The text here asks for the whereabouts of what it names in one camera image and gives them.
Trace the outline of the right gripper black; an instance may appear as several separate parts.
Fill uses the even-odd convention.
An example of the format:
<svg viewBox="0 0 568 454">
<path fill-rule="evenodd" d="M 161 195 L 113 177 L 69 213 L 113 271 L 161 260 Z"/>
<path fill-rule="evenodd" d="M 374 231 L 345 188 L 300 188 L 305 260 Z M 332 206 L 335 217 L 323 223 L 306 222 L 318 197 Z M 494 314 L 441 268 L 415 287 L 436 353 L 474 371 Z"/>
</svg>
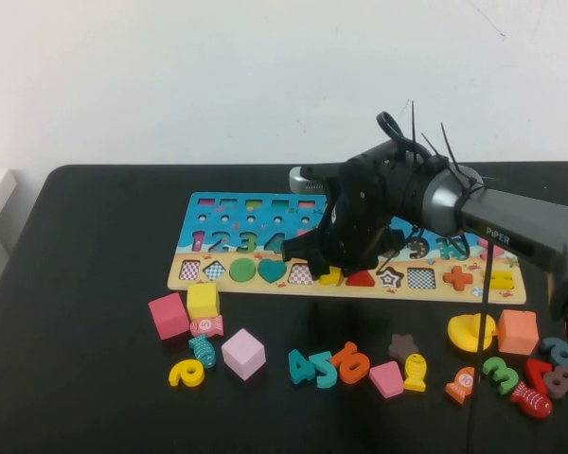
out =
<svg viewBox="0 0 568 454">
<path fill-rule="evenodd" d="M 342 163 L 312 166 L 311 178 L 322 185 L 328 206 L 316 235 L 282 242 L 282 260 L 311 262 L 313 279 L 330 274 L 330 269 L 344 277 L 375 269 L 380 255 L 402 242 L 400 234 L 389 230 L 391 200 L 398 191 L 388 185 L 428 160 L 422 145 L 400 148 L 387 141 Z"/>
</svg>

